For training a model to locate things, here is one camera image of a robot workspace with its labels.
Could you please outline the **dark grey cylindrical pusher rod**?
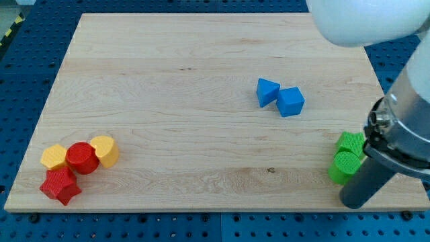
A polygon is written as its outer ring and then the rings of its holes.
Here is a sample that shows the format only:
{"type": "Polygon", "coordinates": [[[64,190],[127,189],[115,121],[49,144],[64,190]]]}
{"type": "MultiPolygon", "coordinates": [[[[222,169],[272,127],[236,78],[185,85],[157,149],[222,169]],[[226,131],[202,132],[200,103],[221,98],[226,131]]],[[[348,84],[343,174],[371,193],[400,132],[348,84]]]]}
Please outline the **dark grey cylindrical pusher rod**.
{"type": "Polygon", "coordinates": [[[371,157],[366,157],[353,177],[339,192],[340,201],[348,208],[361,208],[396,172],[371,157]]]}

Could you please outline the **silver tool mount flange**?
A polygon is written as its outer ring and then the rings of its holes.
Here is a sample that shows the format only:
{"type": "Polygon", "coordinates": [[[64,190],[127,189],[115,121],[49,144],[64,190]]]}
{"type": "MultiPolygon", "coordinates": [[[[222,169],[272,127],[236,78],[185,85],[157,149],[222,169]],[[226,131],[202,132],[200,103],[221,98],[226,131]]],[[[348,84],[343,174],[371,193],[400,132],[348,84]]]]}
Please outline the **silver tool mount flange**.
{"type": "Polygon", "coordinates": [[[365,125],[362,171],[383,182],[401,173],[429,179],[429,68],[408,63],[365,125]]]}

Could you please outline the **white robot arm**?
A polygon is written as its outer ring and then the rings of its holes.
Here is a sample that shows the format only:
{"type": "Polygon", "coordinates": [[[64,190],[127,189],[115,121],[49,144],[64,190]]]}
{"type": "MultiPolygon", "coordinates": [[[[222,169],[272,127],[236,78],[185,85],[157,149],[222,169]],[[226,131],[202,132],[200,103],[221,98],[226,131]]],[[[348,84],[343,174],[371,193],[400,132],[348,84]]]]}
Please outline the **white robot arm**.
{"type": "Polygon", "coordinates": [[[362,207],[394,175],[429,178],[429,2],[309,0],[320,33],[343,47],[369,46],[422,33],[423,39],[364,126],[365,160],[339,193],[362,207]]]}

